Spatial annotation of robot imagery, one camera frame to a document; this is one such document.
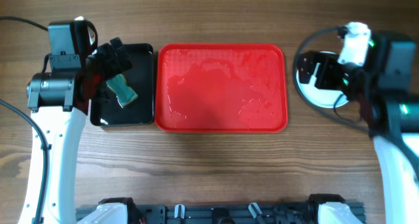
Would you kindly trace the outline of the white plate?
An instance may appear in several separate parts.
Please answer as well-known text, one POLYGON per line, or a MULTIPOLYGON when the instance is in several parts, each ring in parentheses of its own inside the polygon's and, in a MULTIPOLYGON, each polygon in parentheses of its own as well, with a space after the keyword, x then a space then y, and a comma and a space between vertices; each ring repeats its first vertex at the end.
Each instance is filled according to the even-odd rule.
MULTIPOLYGON (((296 80, 299 79, 297 73, 298 71, 295 73, 296 80)), ((297 89, 301 91, 309 103, 320 108, 332 109, 334 107, 342 107, 349 102, 341 90, 320 90, 314 87, 313 81, 310 81, 309 84, 300 84, 297 82, 297 89)))

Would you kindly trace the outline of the green yellow sponge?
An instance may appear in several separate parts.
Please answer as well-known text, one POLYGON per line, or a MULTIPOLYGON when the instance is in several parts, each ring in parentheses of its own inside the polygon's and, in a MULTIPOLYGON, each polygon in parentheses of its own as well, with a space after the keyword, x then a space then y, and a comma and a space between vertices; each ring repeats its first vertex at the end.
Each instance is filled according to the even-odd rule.
POLYGON ((123 74, 118 74, 106 81, 107 87, 115 93, 118 104, 123 108, 138 98, 133 88, 128 86, 123 74))

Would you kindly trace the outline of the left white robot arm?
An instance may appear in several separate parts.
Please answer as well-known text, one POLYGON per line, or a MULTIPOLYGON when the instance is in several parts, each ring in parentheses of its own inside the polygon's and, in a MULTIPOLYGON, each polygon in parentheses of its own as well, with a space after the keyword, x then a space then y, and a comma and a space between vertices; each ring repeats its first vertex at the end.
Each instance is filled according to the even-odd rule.
POLYGON ((52 22, 50 71, 34 74, 27 106, 35 123, 20 223, 76 223, 75 174, 89 102, 132 63, 119 38, 98 44, 92 22, 52 22))

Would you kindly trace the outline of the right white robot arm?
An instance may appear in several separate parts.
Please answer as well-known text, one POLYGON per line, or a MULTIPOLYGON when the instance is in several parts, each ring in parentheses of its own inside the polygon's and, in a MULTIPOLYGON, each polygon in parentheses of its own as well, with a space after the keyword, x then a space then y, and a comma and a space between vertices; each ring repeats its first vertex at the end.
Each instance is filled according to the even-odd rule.
POLYGON ((373 139, 387 223, 418 222, 418 96, 410 92, 415 53, 416 43, 403 33, 335 26, 307 37, 293 60, 293 84, 305 103, 373 139), (310 81, 356 101, 367 126, 316 105, 301 88, 310 81))

